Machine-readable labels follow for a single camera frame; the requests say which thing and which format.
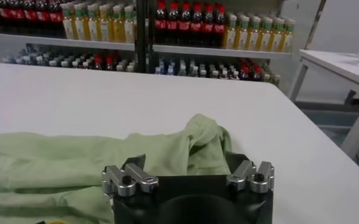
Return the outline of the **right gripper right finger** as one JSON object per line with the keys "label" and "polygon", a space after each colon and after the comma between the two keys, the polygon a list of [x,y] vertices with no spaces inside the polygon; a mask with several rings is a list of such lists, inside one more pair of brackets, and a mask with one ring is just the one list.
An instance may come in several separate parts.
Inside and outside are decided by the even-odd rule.
{"label": "right gripper right finger", "polygon": [[246,187],[257,194],[274,190],[275,168],[269,161],[262,161],[257,167],[244,154],[226,152],[226,162],[231,171],[226,176],[226,185],[234,192]]}

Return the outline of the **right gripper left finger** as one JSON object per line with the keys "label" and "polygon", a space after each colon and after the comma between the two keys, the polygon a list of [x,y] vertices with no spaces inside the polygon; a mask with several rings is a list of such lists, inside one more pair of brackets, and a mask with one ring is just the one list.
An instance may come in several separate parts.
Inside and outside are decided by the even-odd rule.
{"label": "right gripper left finger", "polygon": [[127,158],[121,167],[105,166],[102,170],[102,189],[109,197],[131,197],[140,191],[153,194],[159,187],[158,177],[146,173],[144,169],[146,155]]}

